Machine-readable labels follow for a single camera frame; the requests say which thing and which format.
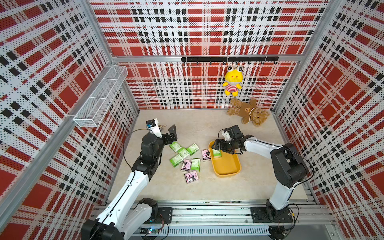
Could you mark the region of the yellow storage tray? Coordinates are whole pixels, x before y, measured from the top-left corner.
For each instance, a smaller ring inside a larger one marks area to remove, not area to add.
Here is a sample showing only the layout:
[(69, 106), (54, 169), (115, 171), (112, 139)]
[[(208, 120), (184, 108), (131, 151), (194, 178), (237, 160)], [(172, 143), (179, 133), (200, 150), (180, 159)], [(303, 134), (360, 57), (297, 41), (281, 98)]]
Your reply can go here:
[(214, 143), (215, 141), (209, 143), (209, 151), (216, 176), (225, 178), (237, 175), (242, 169), (239, 157), (222, 151), (221, 156), (219, 157), (218, 154), (215, 154), (215, 150), (212, 149)]

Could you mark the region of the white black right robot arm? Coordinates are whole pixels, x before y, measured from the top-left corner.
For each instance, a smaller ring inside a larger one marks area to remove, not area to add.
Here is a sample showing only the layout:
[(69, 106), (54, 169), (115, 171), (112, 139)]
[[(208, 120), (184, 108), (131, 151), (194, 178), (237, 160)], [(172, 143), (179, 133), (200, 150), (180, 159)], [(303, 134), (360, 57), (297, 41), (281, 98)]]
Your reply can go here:
[(255, 153), (272, 162), (277, 184), (266, 206), (256, 209), (256, 222), (291, 223), (289, 201), (295, 188), (304, 183), (309, 168), (293, 144), (277, 145), (261, 141), (252, 135), (231, 140), (216, 139), (209, 145), (210, 150), (222, 151), (230, 155), (243, 152)]

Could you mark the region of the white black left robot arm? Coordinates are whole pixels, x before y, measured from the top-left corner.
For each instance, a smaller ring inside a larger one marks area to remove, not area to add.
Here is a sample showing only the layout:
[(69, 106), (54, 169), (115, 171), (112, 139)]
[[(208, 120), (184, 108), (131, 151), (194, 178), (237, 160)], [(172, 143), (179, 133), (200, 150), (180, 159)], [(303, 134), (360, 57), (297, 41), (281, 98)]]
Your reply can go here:
[(95, 220), (83, 224), (82, 240), (128, 240), (143, 223), (157, 219), (157, 201), (144, 198), (135, 208), (133, 205), (161, 164), (164, 147), (177, 141), (178, 136), (175, 125), (166, 134), (162, 134), (156, 120), (146, 125), (149, 132), (142, 138), (140, 155), (127, 181)]

